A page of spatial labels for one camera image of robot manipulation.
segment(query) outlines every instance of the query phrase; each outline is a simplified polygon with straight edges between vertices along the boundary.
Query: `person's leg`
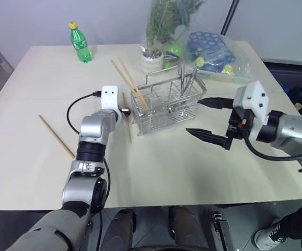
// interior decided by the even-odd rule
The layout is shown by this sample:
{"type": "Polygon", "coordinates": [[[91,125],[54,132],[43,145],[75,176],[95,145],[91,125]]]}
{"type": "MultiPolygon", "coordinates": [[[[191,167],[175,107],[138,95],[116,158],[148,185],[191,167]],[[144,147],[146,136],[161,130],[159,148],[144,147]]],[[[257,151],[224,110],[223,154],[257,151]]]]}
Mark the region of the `person's leg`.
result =
{"type": "Polygon", "coordinates": [[[187,208],[170,207],[169,224],[177,245],[207,247],[200,226],[187,208]]]}
{"type": "Polygon", "coordinates": [[[254,243],[260,250],[270,250],[287,238],[301,239],[302,208],[296,212],[274,220],[267,229],[261,229],[254,235],[254,243]]]}
{"type": "Polygon", "coordinates": [[[136,228],[136,214],[131,209],[119,211],[104,235],[101,251],[126,251],[132,247],[136,228]]]}

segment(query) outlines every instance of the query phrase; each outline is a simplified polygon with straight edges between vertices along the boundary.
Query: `potted plant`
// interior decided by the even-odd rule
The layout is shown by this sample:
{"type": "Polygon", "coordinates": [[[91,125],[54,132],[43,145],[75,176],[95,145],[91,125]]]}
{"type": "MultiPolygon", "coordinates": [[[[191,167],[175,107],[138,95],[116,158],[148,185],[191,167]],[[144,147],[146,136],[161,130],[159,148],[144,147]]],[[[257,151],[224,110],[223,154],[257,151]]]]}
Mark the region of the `potted plant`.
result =
{"type": "Polygon", "coordinates": [[[164,57],[172,62],[178,61],[182,54],[179,40],[188,34],[191,15],[203,3],[204,0],[153,1],[146,26],[144,46],[141,46],[141,65],[144,72],[162,69],[164,57]]]}

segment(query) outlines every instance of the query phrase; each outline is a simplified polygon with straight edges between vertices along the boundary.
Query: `wire basket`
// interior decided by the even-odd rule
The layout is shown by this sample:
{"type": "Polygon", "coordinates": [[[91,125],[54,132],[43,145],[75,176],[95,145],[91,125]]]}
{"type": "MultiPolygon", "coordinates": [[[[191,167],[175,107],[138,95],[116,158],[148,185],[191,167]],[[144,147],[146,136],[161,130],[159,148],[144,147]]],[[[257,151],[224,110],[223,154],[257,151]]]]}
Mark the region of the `wire basket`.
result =
{"type": "Polygon", "coordinates": [[[144,108],[131,93],[134,121],[140,131],[138,135],[164,129],[167,126],[194,118],[198,109],[198,100],[206,92],[204,83],[196,74],[185,91],[182,89],[182,81],[187,83],[192,74],[184,74],[181,78],[179,73],[178,77],[156,84],[147,84],[149,75],[163,71],[149,73],[145,85],[138,87],[149,109],[144,108]]]}

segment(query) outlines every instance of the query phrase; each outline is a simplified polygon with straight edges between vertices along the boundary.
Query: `shoe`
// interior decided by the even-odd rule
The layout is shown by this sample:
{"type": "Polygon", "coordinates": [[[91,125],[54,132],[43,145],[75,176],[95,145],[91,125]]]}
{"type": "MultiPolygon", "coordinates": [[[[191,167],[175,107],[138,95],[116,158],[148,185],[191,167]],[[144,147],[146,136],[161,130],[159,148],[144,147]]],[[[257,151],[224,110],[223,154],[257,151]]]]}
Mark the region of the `shoe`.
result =
{"type": "Polygon", "coordinates": [[[280,219],[272,222],[272,226],[268,229],[262,229],[254,235],[254,243],[259,250],[270,250],[275,248],[282,242],[286,241],[286,237],[280,231],[280,219]]]}

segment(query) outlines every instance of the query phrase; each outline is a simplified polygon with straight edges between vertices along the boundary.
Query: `floor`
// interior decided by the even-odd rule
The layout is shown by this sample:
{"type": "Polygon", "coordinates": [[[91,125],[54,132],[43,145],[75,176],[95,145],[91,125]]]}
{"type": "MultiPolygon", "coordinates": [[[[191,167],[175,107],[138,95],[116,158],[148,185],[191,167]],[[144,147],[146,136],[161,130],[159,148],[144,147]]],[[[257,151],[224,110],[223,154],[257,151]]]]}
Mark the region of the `floor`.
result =
{"type": "MultiPolygon", "coordinates": [[[[252,203],[227,208],[215,205],[186,206],[194,216],[199,219],[200,226],[207,238],[211,250],[223,250],[219,236],[213,227],[210,227],[209,212],[219,211],[223,219],[228,221],[230,234],[236,251],[257,250],[252,243],[253,234],[270,224],[274,218],[286,216],[300,207],[302,200],[252,203]]],[[[106,232],[110,221],[120,208],[107,208],[103,210],[103,234],[106,232]]],[[[137,215],[137,228],[133,235],[133,246],[169,245],[174,244],[167,229],[167,207],[140,207],[134,208],[137,215]]],[[[0,251],[9,247],[22,233],[33,226],[44,212],[0,211],[0,251]]],[[[88,241],[85,239],[81,250],[95,250],[99,233],[99,215],[92,219],[88,241]]],[[[288,239],[275,251],[298,251],[300,241],[288,239]]]]}

